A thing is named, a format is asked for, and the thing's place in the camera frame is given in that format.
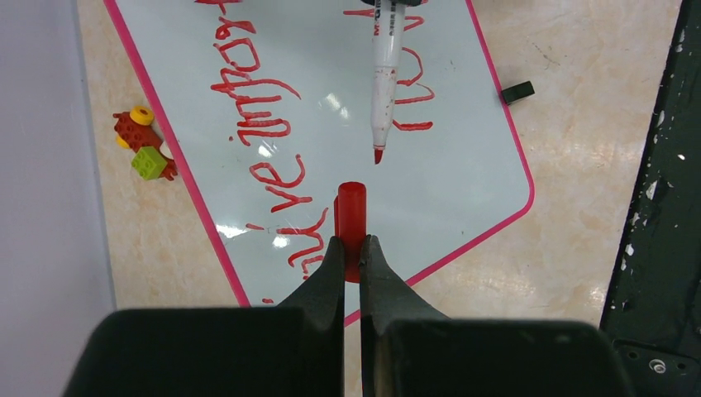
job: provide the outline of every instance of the screw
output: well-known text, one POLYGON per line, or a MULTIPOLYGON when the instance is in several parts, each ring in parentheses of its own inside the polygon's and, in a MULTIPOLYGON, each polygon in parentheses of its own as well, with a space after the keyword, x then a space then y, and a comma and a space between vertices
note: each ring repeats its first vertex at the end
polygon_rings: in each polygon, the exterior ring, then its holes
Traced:
POLYGON ((652 360, 650 361, 650 369, 658 374, 664 374, 667 371, 667 366, 662 360, 652 360))

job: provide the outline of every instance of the red marker tip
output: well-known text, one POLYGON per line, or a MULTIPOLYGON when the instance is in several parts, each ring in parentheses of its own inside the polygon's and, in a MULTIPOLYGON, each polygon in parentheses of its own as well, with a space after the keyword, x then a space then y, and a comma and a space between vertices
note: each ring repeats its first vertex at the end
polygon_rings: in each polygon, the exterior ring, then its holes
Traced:
POLYGON ((374 150, 374 163, 377 165, 379 164, 380 161, 382 161, 382 154, 384 151, 381 151, 379 149, 374 150))

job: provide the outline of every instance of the white marker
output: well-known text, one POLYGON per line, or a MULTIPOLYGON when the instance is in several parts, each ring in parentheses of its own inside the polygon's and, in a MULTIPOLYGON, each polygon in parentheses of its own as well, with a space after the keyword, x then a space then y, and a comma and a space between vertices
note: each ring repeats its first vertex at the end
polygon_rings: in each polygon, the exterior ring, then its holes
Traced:
POLYGON ((394 0, 374 2, 374 80, 372 129, 374 163, 382 160, 387 134, 394 120, 394 92, 397 90, 399 56, 407 6, 394 0))

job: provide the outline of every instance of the beige tile floor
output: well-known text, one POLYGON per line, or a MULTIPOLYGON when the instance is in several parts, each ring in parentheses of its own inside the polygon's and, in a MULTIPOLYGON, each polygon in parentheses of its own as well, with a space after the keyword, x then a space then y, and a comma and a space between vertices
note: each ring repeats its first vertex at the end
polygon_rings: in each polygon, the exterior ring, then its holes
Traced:
MULTIPOLYGON (((112 113, 145 103, 99 0, 78 0, 120 308, 236 305, 181 179, 144 182, 112 113)), ((680 0, 475 0, 536 181, 531 212, 416 291, 453 317, 596 324, 625 223, 680 0)), ((360 329, 346 332, 346 390, 360 393, 360 329)))

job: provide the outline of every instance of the pink border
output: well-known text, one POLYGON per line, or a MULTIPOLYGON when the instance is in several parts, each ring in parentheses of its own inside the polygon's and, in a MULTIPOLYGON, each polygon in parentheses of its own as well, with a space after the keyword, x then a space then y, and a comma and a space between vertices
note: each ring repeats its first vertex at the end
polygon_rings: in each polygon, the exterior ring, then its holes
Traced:
MULTIPOLYGON (((197 186, 197 183, 195 182, 195 179, 193 177, 192 172, 190 172, 190 169, 188 167, 188 162, 185 160, 185 158, 183 156, 183 151, 180 149, 180 146, 178 145, 178 140, 175 139, 175 134, 173 133, 173 129, 170 126, 168 118, 165 116, 165 111, 163 110, 163 106, 161 105, 160 100, 158 99, 158 95, 156 95, 154 86, 150 81, 148 73, 146 73, 146 68, 144 67, 143 62, 141 61, 141 57, 139 56, 139 52, 136 50, 136 45, 134 44, 134 41, 131 38, 131 34, 129 33, 129 30, 126 28, 126 23, 124 22, 124 18, 122 17, 122 13, 119 11, 119 7, 117 5, 117 0, 104 0, 104 2, 105 2, 105 6, 107 7, 107 11, 110 14, 110 17, 112 18, 112 22, 114 23, 114 26, 117 29, 117 33, 119 34, 119 37, 122 39, 122 44, 124 45, 124 47, 126 49, 126 53, 129 55, 129 59, 131 60, 131 63, 134 66, 134 69, 136 70, 136 75, 138 76, 139 81, 141 82, 141 86, 143 87, 143 89, 145 91, 146 98, 149 100, 151 107, 154 109, 156 120, 158 121, 158 123, 160 125, 161 131, 163 131, 163 133, 165 135, 165 140, 168 143, 170 150, 173 152, 173 155, 175 158, 175 164, 178 166, 179 173, 183 176, 183 181, 185 182, 185 186, 187 186, 188 191, 190 192, 190 196, 193 199, 194 206, 198 211, 199 217, 202 219, 204 229, 207 231, 207 235, 209 236, 209 240, 212 242, 212 245, 214 246, 214 251, 217 253, 217 256, 219 257, 219 261, 222 263, 222 268, 224 270, 224 274, 227 275, 227 279, 229 280, 229 284, 231 285, 231 289, 234 291, 234 295, 236 296, 236 299, 238 300, 240 306, 250 306, 250 301, 248 300, 248 297, 246 296, 246 292, 243 290, 243 286, 241 285, 241 281, 239 280, 238 276, 236 275, 236 271, 234 270, 234 266, 231 263, 231 258, 229 258, 229 255, 227 254, 227 250, 224 248, 224 243, 222 242, 222 239, 219 237, 219 233, 217 232, 217 229, 214 226, 214 221, 212 220, 212 217, 209 215, 209 211, 207 210, 207 207, 204 204, 204 199, 202 198, 202 194, 199 191, 199 188, 197 186)), ((496 87, 497 92, 500 93, 502 91, 501 83, 499 82, 499 78, 497 76, 497 71, 494 68, 494 63, 492 61, 492 57, 489 55, 489 50, 487 49, 487 43, 484 41, 484 36, 482 35, 482 29, 479 27, 479 21, 477 20, 477 14, 474 11, 474 6, 472 4, 472 0, 465 0, 465 3, 467 4, 467 8, 470 10, 470 17, 472 18, 472 22, 474 24, 474 29, 476 30, 477 37, 479 38, 479 44, 482 46, 482 51, 484 52, 484 57, 487 60, 487 66, 489 67, 489 72, 492 75, 492 80, 494 81, 494 86, 496 87)), ((502 222, 498 223, 497 225, 495 225, 494 227, 489 229, 487 232, 482 233, 481 235, 477 236, 472 241, 468 242, 467 244, 465 244, 462 247, 458 248, 457 250, 453 251, 451 254, 449 254, 445 258, 439 260, 438 262, 434 263, 433 265, 430 265, 426 269, 415 274, 413 277, 411 277, 409 280, 407 280, 407 284, 415 285, 419 281, 425 279, 434 271, 442 268, 443 266, 445 266, 449 262, 453 261, 458 256, 461 256, 462 254, 466 253, 468 250, 472 249, 473 247, 477 246, 478 244, 480 244, 481 242, 483 242, 487 238, 491 237, 493 234, 504 229, 506 226, 508 226, 512 222, 516 221, 517 219, 519 219, 523 215, 525 215, 528 212, 528 210, 531 209, 531 206, 533 205, 533 201, 535 199, 535 194, 536 194, 535 185, 533 183, 533 177, 531 175, 530 169, 528 168, 528 163, 526 162, 526 155, 523 152, 523 147, 521 146, 521 142, 518 140, 518 134, 516 132, 516 127, 513 125, 513 119, 511 118, 511 113, 508 110, 508 106, 506 103, 502 102, 502 107, 503 107, 504 116, 506 117, 508 126, 511 128, 511 133, 513 135, 513 141, 516 144, 516 149, 518 151, 518 155, 521 157, 521 162, 523 163, 523 170, 526 172, 526 179, 528 180, 528 188, 530 190, 529 195, 528 195, 528 202, 526 203, 526 205, 523 208, 521 208, 521 210, 514 213, 512 216, 504 219, 502 222)), ((351 313, 348 317, 346 317, 346 325, 353 323, 358 318, 360 318, 360 310, 356 310, 354 313, 351 313)))

